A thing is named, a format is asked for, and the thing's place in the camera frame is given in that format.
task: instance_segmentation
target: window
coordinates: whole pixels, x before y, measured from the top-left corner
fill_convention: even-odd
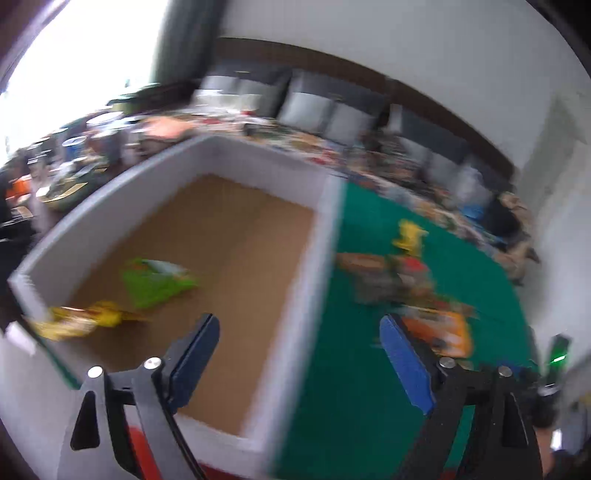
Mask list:
[[[25,52],[0,96],[7,155],[149,83],[170,0],[71,0]]]

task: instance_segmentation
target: green table surface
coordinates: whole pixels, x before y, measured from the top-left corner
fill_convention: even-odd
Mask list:
[[[398,222],[427,230],[423,258],[437,292],[473,305],[473,363],[531,365],[527,327],[502,268],[484,253],[408,209],[349,183],[338,252],[393,253]],[[407,399],[379,347],[386,306],[353,301],[353,283],[333,268],[303,389],[275,476],[285,480],[387,479],[396,471],[424,420]],[[457,465],[470,430],[465,409],[448,465]]]

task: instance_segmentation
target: gray cushion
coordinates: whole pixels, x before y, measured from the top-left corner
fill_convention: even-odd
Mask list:
[[[201,90],[230,95],[261,95],[258,116],[275,116],[291,78],[291,69],[245,60],[221,60],[203,78]]]
[[[429,183],[447,190],[453,188],[453,182],[460,166],[438,153],[431,156],[425,175]]]
[[[324,127],[332,101],[310,93],[292,92],[281,107],[277,121],[317,135]]]
[[[406,150],[408,156],[418,162],[419,165],[424,165],[428,162],[428,159],[431,157],[431,150],[427,147],[423,147],[408,138],[398,137],[398,140]]]
[[[466,140],[425,120],[408,108],[392,105],[390,116],[388,125],[385,127],[386,131],[408,138],[455,163],[461,163],[469,152]]]
[[[338,103],[324,130],[324,137],[333,142],[352,146],[372,123],[373,117],[368,113],[344,103]]]
[[[482,175],[482,183],[488,190],[494,193],[513,191],[513,186],[511,183],[505,179],[505,177],[497,173],[494,168],[485,163],[481,158],[473,154],[469,154],[466,157],[466,163],[470,164],[480,172]]]
[[[339,103],[377,117],[386,104],[386,97],[367,88],[319,73],[296,70],[290,83],[290,92],[311,93],[336,100]]]
[[[238,95],[260,95],[261,98],[256,109],[256,114],[262,117],[274,116],[277,113],[278,103],[281,101],[279,87],[255,82],[254,80],[240,80],[237,89]]]
[[[205,77],[201,85],[199,86],[199,90],[222,90],[224,91],[232,91],[234,88],[234,84],[238,81],[236,77],[226,77],[222,75],[211,75]]]

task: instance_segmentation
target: red object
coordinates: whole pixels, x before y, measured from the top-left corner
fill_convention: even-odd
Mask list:
[[[145,480],[162,480],[144,432],[137,427],[129,427],[129,437],[131,438],[131,445]],[[240,480],[240,477],[221,472],[202,463],[199,466],[203,469],[209,480]]]
[[[404,266],[414,272],[423,272],[427,269],[427,266],[415,257],[405,257]]]
[[[162,480],[144,432],[137,427],[129,427],[129,437],[145,480]]]

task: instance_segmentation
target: toy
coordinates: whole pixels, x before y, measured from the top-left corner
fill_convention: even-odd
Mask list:
[[[51,322],[31,322],[35,331],[49,340],[63,340],[70,337],[82,337],[93,332],[97,327],[115,327],[124,320],[142,320],[135,313],[121,310],[112,301],[98,301],[87,309],[72,307],[52,307]]]
[[[472,338],[462,314],[411,306],[401,307],[398,313],[408,331],[427,342],[438,355],[455,358],[471,356]]]
[[[421,257],[422,238],[428,235],[427,231],[420,228],[416,223],[409,220],[400,220],[400,239],[394,240],[392,244],[401,248],[412,257]]]

